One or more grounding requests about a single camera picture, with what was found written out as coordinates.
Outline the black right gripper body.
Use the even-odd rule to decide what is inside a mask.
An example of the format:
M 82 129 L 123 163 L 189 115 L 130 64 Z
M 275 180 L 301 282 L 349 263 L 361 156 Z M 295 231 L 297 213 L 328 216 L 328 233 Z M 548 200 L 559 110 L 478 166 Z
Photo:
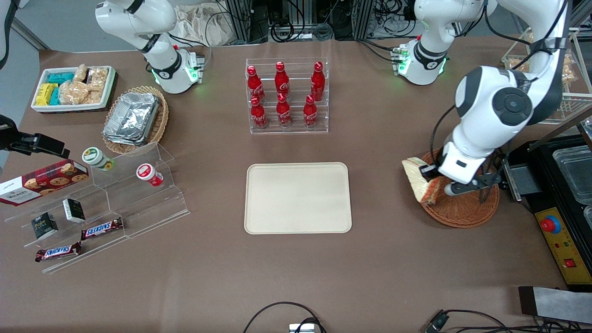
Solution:
M 33 153 L 32 142 L 35 136 L 18 130 L 10 118 L 0 116 L 0 149 L 19 153 Z

